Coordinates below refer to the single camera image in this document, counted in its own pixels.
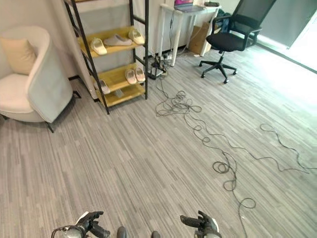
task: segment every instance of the mesh backrest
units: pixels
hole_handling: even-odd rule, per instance
[[[246,33],[260,27],[276,0],[240,0],[232,14],[230,30]]]

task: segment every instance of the cushion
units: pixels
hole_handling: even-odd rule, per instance
[[[243,51],[243,41],[244,39],[230,33],[217,33],[207,36],[206,40],[212,47],[220,51]],[[252,43],[251,40],[248,41],[247,47]]]
[[[10,74],[0,78],[0,111],[10,113],[30,113],[31,107],[25,90],[28,76]]]
[[[30,74],[36,60],[30,42],[27,39],[16,40],[0,37],[0,43],[13,72]]]

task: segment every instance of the cardboard box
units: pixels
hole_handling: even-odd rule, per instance
[[[202,52],[202,48],[207,37],[207,32],[209,28],[209,22],[204,22],[201,27],[194,26],[193,33],[191,36],[191,40],[189,42],[189,50],[194,52],[195,54],[200,55]],[[211,49],[211,45],[207,43],[205,52]]]

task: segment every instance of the beige pillow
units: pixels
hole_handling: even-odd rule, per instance
[[[36,60],[34,49],[27,39],[6,39],[0,42],[7,60],[15,73],[30,74]]]

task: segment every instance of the shoe rack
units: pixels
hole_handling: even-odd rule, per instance
[[[130,26],[112,29],[108,31],[98,32],[95,34],[87,35],[83,29],[83,25],[80,19],[80,14],[76,3],[80,3],[87,0],[64,0],[65,7],[68,13],[69,20],[77,37],[77,42],[81,49],[83,59],[85,61],[87,70],[90,74],[92,83],[97,82],[98,89],[96,94],[98,101],[100,101],[106,109],[107,114],[109,114],[109,107],[117,105],[119,103],[125,102],[132,98],[145,95],[145,99],[148,98],[148,35],[149,35],[149,0],[144,0],[145,2],[145,19],[141,19],[133,14],[133,0],[129,0],[129,10],[130,10]],[[73,8],[75,19],[78,25],[75,24],[75,19],[70,8]],[[94,64],[94,58],[102,57],[99,56],[90,47],[90,43],[94,38],[105,39],[112,37],[114,34],[118,34],[122,37],[128,38],[128,33],[134,28],[134,21],[138,21],[145,26],[145,43],[143,45],[137,45],[132,43],[129,46],[106,46],[107,54],[115,54],[120,51],[132,51],[133,52],[133,62],[128,65],[108,70],[105,72],[97,72]],[[145,56],[143,59],[136,55],[135,48],[143,47],[145,49]],[[125,71],[127,69],[134,69],[139,61],[144,66],[145,81],[142,83],[129,84],[125,78]],[[110,89],[109,94],[104,94],[101,89],[99,80],[105,82],[105,84]]]

